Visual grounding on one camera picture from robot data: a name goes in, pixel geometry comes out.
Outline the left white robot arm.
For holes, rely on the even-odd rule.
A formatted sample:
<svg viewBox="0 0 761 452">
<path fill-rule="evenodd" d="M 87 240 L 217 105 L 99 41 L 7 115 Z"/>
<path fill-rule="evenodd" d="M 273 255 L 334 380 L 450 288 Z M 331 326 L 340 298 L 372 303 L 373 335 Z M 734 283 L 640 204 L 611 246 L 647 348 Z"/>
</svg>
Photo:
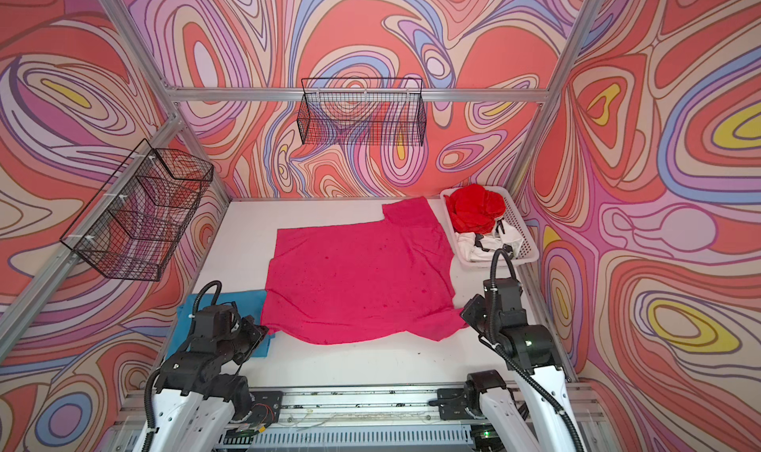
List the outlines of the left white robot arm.
<svg viewBox="0 0 761 452">
<path fill-rule="evenodd" d="M 137 451 L 211 451 L 230 424 L 254 411 L 248 379 L 222 368 L 246 363 L 269 329 L 241 315 L 236 303 L 222 303 L 221 291 L 220 281 L 200 290 L 184 342 L 150 374 Z"/>
</svg>

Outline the magenta t shirt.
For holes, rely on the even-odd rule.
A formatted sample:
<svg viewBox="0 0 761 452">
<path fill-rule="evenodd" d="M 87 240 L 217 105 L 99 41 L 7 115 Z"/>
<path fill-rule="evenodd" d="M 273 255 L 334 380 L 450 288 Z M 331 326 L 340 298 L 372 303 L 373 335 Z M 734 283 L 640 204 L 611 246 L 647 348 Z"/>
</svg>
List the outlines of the magenta t shirt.
<svg viewBox="0 0 761 452">
<path fill-rule="evenodd" d="M 427 199 L 384 205 L 382 220 L 281 229 L 262 321 L 315 345 L 408 332 L 441 341 L 465 328 L 453 250 Z"/>
</svg>

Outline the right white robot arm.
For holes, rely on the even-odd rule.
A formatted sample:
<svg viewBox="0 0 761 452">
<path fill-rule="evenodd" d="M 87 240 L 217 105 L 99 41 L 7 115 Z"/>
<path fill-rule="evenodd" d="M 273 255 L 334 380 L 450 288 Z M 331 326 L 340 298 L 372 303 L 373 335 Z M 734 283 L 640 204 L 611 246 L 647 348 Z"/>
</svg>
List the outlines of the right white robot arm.
<svg viewBox="0 0 761 452">
<path fill-rule="evenodd" d="M 509 245 L 495 250 L 483 292 L 467 302 L 461 317 L 515 374 L 523 404 L 490 370 L 468 376 L 467 410 L 491 424 L 507 451 L 586 451 L 559 352 L 547 327 L 528 322 L 512 258 Z"/>
</svg>

